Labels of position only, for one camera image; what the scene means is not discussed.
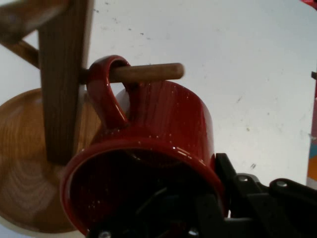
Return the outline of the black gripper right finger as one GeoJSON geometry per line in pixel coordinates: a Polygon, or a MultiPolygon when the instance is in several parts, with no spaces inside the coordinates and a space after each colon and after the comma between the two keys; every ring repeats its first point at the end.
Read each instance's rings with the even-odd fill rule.
{"type": "Polygon", "coordinates": [[[215,171],[229,199],[224,220],[230,238],[315,238],[317,191],[286,178],[268,186],[251,174],[237,173],[225,153],[215,157],[215,171]]]}

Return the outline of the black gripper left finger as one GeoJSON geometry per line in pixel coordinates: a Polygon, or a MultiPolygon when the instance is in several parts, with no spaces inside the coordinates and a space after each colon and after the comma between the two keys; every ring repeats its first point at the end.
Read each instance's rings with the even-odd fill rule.
{"type": "Polygon", "coordinates": [[[138,209],[118,212],[96,225],[88,238],[210,238],[227,236],[213,194],[155,195],[138,209]]]}

